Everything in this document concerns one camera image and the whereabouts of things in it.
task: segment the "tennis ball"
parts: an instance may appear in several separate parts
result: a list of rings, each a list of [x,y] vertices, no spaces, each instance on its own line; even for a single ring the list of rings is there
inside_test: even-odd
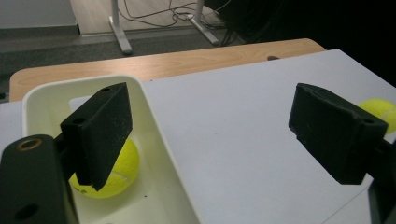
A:
[[[388,124],[387,134],[396,131],[396,105],[383,99],[370,99],[359,107]]]
[[[139,161],[137,147],[128,138],[121,149],[107,182],[99,191],[96,191],[91,186],[80,185],[76,174],[70,177],[69,182],[74,189],[85,196],[95,199],[109,198],[123,192],[134,182],[139,168]]]

